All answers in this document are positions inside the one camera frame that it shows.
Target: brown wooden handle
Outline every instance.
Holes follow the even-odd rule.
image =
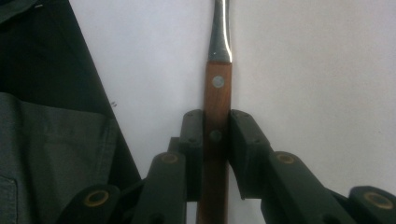
[[[231,106],[232,64],[208,62],[205,77],[203,195],[197,223],[227,223],[228,115]]]

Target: pocket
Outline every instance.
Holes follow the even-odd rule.
[[[17,183],[0,175],[0,223],[17,223]]]

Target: silver metal neck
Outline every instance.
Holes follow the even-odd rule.
[[[212,36],[210,37],[209,61],[230,63],[233,60],[228,25],[229,0],[215,0]]]

